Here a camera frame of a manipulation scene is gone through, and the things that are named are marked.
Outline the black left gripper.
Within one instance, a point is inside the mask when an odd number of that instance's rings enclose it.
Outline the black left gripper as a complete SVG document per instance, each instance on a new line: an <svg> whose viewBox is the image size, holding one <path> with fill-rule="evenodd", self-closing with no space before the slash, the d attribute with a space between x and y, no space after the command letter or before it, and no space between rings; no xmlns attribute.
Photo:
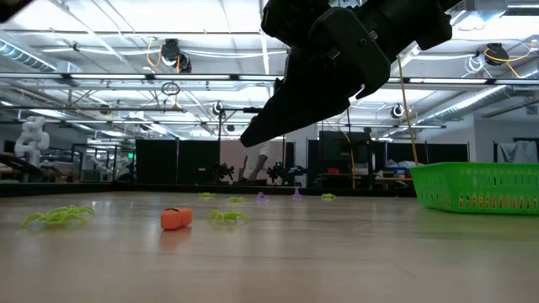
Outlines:
<svg viewBox="0 0 539 303"><path fill-rule="evenodd" d="M9 21L32 2L33 0L0 0L0 22Z"/></svg>

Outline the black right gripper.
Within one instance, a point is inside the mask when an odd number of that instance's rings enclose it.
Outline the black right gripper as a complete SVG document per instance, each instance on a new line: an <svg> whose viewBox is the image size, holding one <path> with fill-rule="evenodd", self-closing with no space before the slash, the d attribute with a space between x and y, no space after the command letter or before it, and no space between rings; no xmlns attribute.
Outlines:
<svg viewBox="0 0 539 303"><path fill-rule="evenodd" d="M364 98L388 80L387 56L353 11L327 10L313 25L313 39L327 56L290 49L280 86L241 135L244 146L340 114L350 106L350 96Z"/></svg>

